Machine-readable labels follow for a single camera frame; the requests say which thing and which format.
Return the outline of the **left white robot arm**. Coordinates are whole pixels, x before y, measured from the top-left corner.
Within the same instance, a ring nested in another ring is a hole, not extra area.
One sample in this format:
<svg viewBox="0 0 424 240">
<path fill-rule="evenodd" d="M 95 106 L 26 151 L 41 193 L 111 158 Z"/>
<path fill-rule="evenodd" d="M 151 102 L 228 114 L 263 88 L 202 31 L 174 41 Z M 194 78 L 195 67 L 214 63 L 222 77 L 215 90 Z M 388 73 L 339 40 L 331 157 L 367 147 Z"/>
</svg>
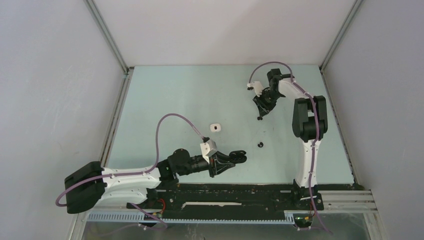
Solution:
<svg viewBox="0 0 424 240">
<path fill-rule="evenodd" d="M 92 161 L 64 179 L 66 211 L 79 214 L 95 206 L 114 204 L 142 204 L 153 208 L 158 202 L 156 189 L 177 184 L 179 176 L 207 171 L 213 178 L 246 160 L 244 150 L 228 155 L 217 151 L 205 160 L 202 155 L 190 156 L 187 150 L 180 148 L 152 170 L 148 167 L 112 169 Z"/>
</svg>

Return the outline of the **white earbud case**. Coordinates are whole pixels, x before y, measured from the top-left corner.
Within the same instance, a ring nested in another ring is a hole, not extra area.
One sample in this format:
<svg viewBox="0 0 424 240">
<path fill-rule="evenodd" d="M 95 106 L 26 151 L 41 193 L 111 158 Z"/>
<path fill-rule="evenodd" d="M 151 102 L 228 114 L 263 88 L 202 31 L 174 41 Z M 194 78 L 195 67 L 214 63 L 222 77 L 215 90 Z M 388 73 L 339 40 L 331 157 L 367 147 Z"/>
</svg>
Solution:
<svg viewBox="0 0 424 240">
<path fill-rule="evenodd" d="M 213 123 L 210 125 L 210 131 L 212 133 L 217 133 L 220 132 L 222 130 L 222 126 L 220 123 Z"/>
</svg>

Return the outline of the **black earbud case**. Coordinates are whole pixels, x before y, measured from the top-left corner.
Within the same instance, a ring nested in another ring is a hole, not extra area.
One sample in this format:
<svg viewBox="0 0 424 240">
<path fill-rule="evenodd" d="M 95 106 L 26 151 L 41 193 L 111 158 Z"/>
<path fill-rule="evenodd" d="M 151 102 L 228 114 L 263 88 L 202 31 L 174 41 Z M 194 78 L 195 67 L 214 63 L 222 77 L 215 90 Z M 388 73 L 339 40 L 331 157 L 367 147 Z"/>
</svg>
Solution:
<svg viewBox="0 0 424 240">
<path fill-rule="evenodd" d="M 244 150 L 236 150 L 229 153 L 230 162 L 233 164 L 242 164 L 247 161 L 247 152 Z"/>
</svg>

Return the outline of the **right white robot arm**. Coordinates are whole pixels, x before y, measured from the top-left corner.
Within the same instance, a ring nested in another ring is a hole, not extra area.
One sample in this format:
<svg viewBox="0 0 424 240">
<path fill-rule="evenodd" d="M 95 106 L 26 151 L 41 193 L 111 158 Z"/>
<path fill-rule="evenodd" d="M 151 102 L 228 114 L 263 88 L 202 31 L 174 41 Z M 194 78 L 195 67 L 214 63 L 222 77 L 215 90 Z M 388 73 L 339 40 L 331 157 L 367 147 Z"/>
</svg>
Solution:
<svg viewBox="0 0 424 240">
<path fill-rule="evenodd" d="M 262 120 L 276 107 L 278 99 L 287 98 L 293 102 L 291 126 L 301 148 L 290 201 L 295 208 L 304 209 L 318 196 L 318 151 L 324 134 L 328 131 L 326 98 L 322 95 L 311 95 L 296 82 L 292 73 L 282 74 L 280 69 L 274 68 L 266 75 L 267 87 L 259 81 L 250 80 L 247 88 L 255 93 L 252 100 L 258 108 L 258 120 Z"/>
</svg>

